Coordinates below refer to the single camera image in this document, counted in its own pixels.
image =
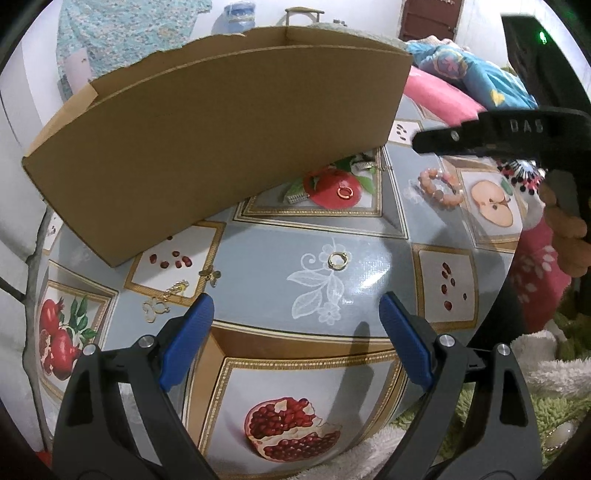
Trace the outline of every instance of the gold ring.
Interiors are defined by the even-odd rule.
[[[339,189],[336,191],[336,194],[343,200],[349,200],[353,197],[353,189],[351,187],[339,187]]]
[[[339,257],[343,261],[343,263],[336,264],[333,261],[333,257]],[[349,257],[347,257],[347,254],[345,252],[333,252],[329,255],[329,259],[328,259],[329,268],[331,270],[335,270],[335,271],[339,272],[347,266],[348,261],[349,261]]]

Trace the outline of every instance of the blue floral fabric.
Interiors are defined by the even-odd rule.
[[[212,0],[64,0],[57,32],[57,64],[64,96],[72,95],[64,61],[86,47],[93,79],[190,39]]]
[[[407,51],[420,70],[445,80],[487,110],[538,106],[519,78],[467,51],[424,43],[408,43]]]

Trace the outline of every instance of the cardboard box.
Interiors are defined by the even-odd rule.
[[[248,196],[384,145],[410,65],[395,47],[335,31],[206,37],[82,87],[22,164],[114,267]]]

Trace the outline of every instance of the black device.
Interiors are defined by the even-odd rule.
[[[537,110],[482,112],[457,128],[419,132],[418,153],[534,158],[558,205],[587,223],[591,242],[591,102],[568,60],[538,20],[504,15],[509,60]],[[591,316],[591,273],[573,282],[577,310]]]

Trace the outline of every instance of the pink cushion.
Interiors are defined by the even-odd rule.
[[[450,126],[473,120],[485,108],[430,73],[411,67],[404,94]]]

